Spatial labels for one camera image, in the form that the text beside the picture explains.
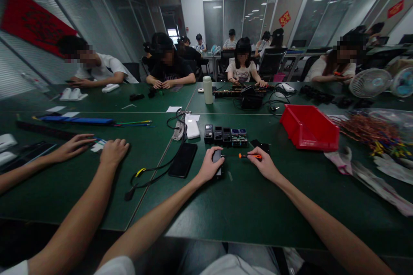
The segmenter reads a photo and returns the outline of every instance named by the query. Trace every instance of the black t-shirt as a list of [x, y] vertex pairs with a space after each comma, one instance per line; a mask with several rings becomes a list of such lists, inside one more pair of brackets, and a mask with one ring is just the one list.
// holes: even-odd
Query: black t-shirt
[[193, 71], [188, 61], [179, 57], [175, 59], [172, 67], [169, 67], [162, 61], [159, 61], [151, 71], [151, 75], [162, 82], [170, 79], [187, 77], [191, 73], [193, 73]]

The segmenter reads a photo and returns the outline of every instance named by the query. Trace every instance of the smartphone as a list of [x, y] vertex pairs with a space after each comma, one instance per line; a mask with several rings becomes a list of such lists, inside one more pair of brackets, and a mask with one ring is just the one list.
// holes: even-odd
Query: smartphone
[[172, 177], [186, 178], [191, 168], [192, 161], [197, 153], [198, 145], [184, 143], [178, 150], [175, 159], [169, 169], [168, 175]]

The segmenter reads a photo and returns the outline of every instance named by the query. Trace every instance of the red poster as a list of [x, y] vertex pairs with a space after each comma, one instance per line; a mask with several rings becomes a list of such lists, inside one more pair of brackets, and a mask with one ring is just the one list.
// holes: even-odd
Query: red poster
[[286, 11], [278, 20], [281, 24], [281, 27], [284, 27], [291, 20], [290, 13]]
[[391, 8], [388, 9], [387, 18], [390, 18], [390, 17], [396, 15], [397, 13], [402, 11], [403, 8], [404, 8], [404, 0], [400, 1], [395, 6], [392, 6]]
[[7, 0], [0, 28], [59, 57], [56, 42], [77, 32], [33, 0]]

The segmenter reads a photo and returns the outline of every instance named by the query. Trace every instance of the white paper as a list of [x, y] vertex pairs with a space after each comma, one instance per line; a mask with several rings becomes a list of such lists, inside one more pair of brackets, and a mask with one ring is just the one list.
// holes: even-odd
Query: white paper
[[182, 109], [182, 107], [169, 107], [166, 112], [167, 113], [176, 113], [177, 110]]
[[79, 113], [80, 112], [69, 112], [69, 113], [63, 114], [62, 117], [75, 117]]
[[53, 107], [51, 109], [46, 110], [46, 112], [58, 112], [62, 109], [64, 109], [65, 107]]

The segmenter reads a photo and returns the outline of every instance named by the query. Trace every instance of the red plastic bin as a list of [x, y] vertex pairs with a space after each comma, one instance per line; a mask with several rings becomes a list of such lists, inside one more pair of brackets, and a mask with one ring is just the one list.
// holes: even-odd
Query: red plastic bin
[[339, 149], [340, 129], [313, 105], [286, 104], [280, 122], [297, 148], [324, 152]]

